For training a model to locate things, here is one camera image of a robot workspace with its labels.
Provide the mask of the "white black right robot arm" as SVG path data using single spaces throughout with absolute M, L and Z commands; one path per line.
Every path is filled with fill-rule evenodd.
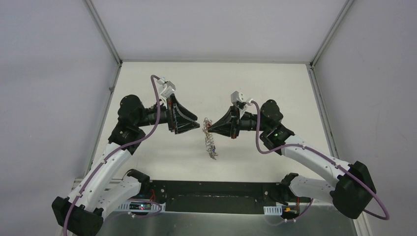
M 241 131 L 256 133 L 255 145 L 259 153 L 290 158 L 321 179 L 307 178 L 297 173 L 287 174 L 278 190 L 287 204 L 296 197 L 308 197 L 333 204 L 344 216 L 357 219 L 367 205 L 376 198 L 376 188 L 367 166 L 359 161 L 351 164 L 323 154 L 282 124 L 283 114 L 276 101 L 270 99 L 259 106 L 256 114 L 241 113 L 246 103 L 234 103 L 227 113 L 208 128 L 209 133 L 235 139 Z

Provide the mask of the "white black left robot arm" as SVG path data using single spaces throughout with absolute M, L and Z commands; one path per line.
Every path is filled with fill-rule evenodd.
M 97 235 L 105 219 L 122 203 L 133 196 L 144 199 L 149 195 L 150 177 L 134 169 L 117 186 L 106 190 L 118 169 L 139 147 L 138 140 L 145 137 L 141 128 L 166 123 L 171 132 L 181 134 L 199 128 L 197 119 L 174 94 L 150 108 L 145 108 L 136 95 L 125 96 L 101 158 L 67 197 L 56 197 L 53 201 L 57 223 L 77 236 Z

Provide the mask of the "metal disc with keyrings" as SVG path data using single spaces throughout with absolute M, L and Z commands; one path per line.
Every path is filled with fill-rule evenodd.
M 206 151 L 209 154 L 211 159 L 216 160 L 218 153 L 216 152 L 213 135 L 209 132 L 209 128 L 211 127 L 211 125 L 212 125 L 212 120 L 205 118 L 203 121 L 202 131 L 205 135 Z

